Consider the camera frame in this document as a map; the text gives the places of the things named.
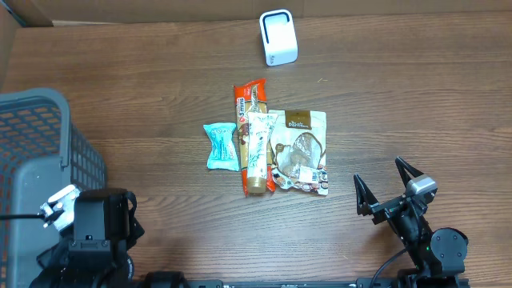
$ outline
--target gray plastic basket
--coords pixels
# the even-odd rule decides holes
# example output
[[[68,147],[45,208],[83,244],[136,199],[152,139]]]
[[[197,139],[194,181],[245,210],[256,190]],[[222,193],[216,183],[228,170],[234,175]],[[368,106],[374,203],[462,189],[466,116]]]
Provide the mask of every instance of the gray plastic basket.
[[[75,184],[106,186],[102,156],[73,126],[70,107],[46,88],[0,94],[0,214],[35,214],[49,196]],[[36,256],[58,241],[38,220],[0,222],[0,286],[25,287],[41,271]]]

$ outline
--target brown label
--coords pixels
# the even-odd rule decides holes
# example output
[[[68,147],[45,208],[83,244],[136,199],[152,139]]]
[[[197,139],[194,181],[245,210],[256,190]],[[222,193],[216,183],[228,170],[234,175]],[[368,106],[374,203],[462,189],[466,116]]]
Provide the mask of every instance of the brown label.
[[[250,107],[251,112],[261,112],[258,107],[258,85],[253,85],[250,92]]]
[[[286,110],[286,127],[311,130],[311,113],[304,110]]]

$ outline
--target wooden table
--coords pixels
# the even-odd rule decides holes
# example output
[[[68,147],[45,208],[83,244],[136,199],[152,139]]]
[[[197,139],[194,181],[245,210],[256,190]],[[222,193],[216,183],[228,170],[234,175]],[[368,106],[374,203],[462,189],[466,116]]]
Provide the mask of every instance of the wooden table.
[[[357,216],[352,175],[385,201],[394,157],[438,181],[426,215],[470,239],[465,277],[511,286],[512,12],[295,20],[296,63],[268,68],[257,21],[18,31],[3,91],[48,86],[136,193],[137,276],[369,277],[402,244]],[[269,108],[327,112],[330,193],[245,198],[239,173],[206,168],[202,125],[234,121],[233,84],[266,78]],[[411,266],[407,256],[387,269]]]

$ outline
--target candy bar wrapper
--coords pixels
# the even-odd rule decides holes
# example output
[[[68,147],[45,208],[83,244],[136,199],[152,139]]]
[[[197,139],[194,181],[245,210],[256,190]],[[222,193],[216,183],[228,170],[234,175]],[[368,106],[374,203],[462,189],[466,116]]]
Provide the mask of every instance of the candy bar wrapper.
[[[327,195],[326,113],[270,110],[269,114],[278,115],[270,136],[274,181],[283,189]]]
[[[254,80],[244,86],[234,87],[234,104],[237,115],[238,144],[240,147],[240,167],[242,168],[243,193],[247,196],[247,163],[249,157],[249,112],[266,113],[266,95],[263,85],[265,79]],[[267,177],[266,188],[275,191],[275,183],[272,180],[272,149],[267,144]]]

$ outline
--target food package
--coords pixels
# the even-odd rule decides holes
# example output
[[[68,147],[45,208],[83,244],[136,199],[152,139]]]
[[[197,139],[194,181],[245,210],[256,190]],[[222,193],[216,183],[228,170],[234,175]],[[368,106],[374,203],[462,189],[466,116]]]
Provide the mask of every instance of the food package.
[[[273,180],[283,189],[327,195],[326,113],[270,110],[269,114],[278,115],[270,136]]]
[[[211,140],[208,169],[240,171],[237,153],[233,143],[234,123],[215,123],[203,126]]]
[[[254,80],[244,86],[234,87],[234,104],[237,115],[238,146],[240,148],[240,167],[242,168],[243,192],[247,196],[247,163],[249,157],[249,112],[266,113],[266,95],[263,85],[265,79]],[[271,174],[272,151],[267,145],[266,188],[275,191]]]
[[[269,136],[274,129],[276,114],[249,112],[249,163],[247,165],[247,189],[249,193],[265,193],[267,150]]]

